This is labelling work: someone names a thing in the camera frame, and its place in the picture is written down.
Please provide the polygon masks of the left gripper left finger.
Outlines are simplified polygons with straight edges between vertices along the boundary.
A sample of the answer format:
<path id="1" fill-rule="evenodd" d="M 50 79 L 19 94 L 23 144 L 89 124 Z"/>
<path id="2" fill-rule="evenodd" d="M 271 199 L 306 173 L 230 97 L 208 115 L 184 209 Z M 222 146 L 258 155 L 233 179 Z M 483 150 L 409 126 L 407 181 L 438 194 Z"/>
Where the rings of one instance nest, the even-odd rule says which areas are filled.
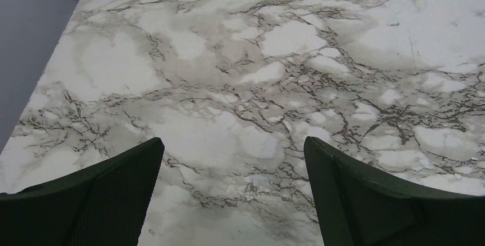
<path id="1" fill-rule="evenodd" d="M 137 245 L 160 171 L 155 137 L 66 176 L 1 194 L 2 245 Z"/>

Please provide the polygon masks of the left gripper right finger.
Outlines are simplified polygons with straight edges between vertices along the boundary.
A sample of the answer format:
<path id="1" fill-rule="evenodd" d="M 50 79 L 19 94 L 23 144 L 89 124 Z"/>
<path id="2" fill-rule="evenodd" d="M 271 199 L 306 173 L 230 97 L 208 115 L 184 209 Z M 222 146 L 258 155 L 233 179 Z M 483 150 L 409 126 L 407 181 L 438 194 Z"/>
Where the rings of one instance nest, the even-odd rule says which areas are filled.
<path id="1" fill-rule="evenodd" d="M 419 185 L 317 137 L 304 157 L 325 245 L 483 245 L 484 197 Z"/>

